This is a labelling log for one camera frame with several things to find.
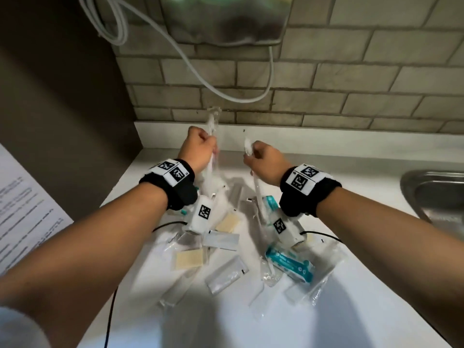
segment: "white cable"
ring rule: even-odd
[[[205,87],[210,89],[213,93],[216,95],[222,97],[223,99],[232,101],[232,102],[238,102],[242,104],[247,104],[247,103],[252,103],[252,102],[257,102],[261,99],[263,99],[270,90],[270,86],[274,80],[274,58],[272,55],[272,47],[269,47],[269,80],[267,81],[267,87],[264,90],[264,92],[255,98],[251,99],[239,99],[235,98],[232,96],[229,96],[227,94],[224,94],[217,90],[215,87],[213,87],[210,83],[208,83],[194,68],[194,66],[190,63],[189,58],[184,54],[182,49],[177,45],[176,41],[169,35],[166,34],[166,32],[150,17],[146,16],[143,14],[141,11],[137,10],[134,6],[128,4],[124,0],[107,0],[109,3],[115,19],[116,19],[116,24],[117,24],[117,35],[113,35],[110,32],[108,32],[104,26],[104,24],[101,22],[100,17],[98,15],[98,11],[96,10],[95,2],[94,0],[79,0],[79,3],[84,10],[86,16],[89,18],[90,22],[93,24],[95,27],[96,31],[98,34],[101,35],[104,39],[112,43],[113,45],[121,46],[127,41],[127,37],[129,34],[129,26],[127,23],[127,18],[124,13],[124,11],[121,9],[121,6],[124,6],[127,8],[129,11],[133,12],[137,16],[139,16],[141,19],[143,19],[145,22],[150,24],[153,28],[155,28],[167,41],[170,42],[170,44],[176,49],[176,51],[179,53],[181,58],[185,61],[189,69],[192,71],[192,73],[198,78],[198,80],[203,84]]]

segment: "wrist strap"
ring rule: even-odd
[[[341,184],[314,166],[302,164],[287,170],[280,181],[280,207],[289,217],[300,213],[317,217],[316,208]]]
[[[194,170],[188,163],[182,159],[167,159],[149,169],[139,183],[148,182],[161,188],[167,195],[167,209],[181,210],[198,198],[194,180]]]

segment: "backsplash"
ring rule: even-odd
[[[111,12],[97,0],[110,26]],[[158,0],[126,0],[162,23]],[[202,87],[150,26],[130,15],[114,47],[139,120],[464,134],[464,0],[294,0],[275,79],[261,101],[238,104]],[[268,49],[181,46],[212,85],[258,96]]]

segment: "black wire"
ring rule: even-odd
[[[157,228],[155,228],[152,232],[160,229],[160,228],[163,228],[165,226],[169,226],[169,225],[175,225],[175,224],[182,224],[182,225],[186,225],[187,222],[185,221],[173,221],[173,222],[168,222],[166,224],[163,224],[163,225],[160,225],[158,226]],[[115,300],[116,300],[116,293],[117,293],[117,289],[119,288],[119,286],[116,287],[116,290],[114,291],[113,293],[113,299],[111,300],[111,306],[109,308],[109,315],[108,315],[108,326],[106,327],[106,338],[105,338],[105,345],[103,346],[103,348],[107,348],[108,347],[108,341],[109,341],[109,331],[111,329],[111,318],[113,316],[113,307],[115,305]]]
[[[316,232],[316,231],[304,231],[304,232],[301,232],[300,234],[306,234],[306,233],[320,234],[321,236],[330,237],[330,238],[332,238],[332,239],[334,239],[334,240],[336,240],[336,241],[343,244],[343,242],[339,238],[331,236],[330,234],[326,234],[326,233],[321,233],[321,232]]]

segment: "forearm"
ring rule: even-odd
[[[317,216],[445,336],[453,340],[460,335],[464,270],[457,264],[464,263],[463,242],[416,217],[342,188],[319,203]]]
[[[138,185],[11,269],[0,281],[0,304],[35,319],[54,346],[77,345],[166,206],[165,192],[151,184]],[[61,330],[56,330],[57,322]]]

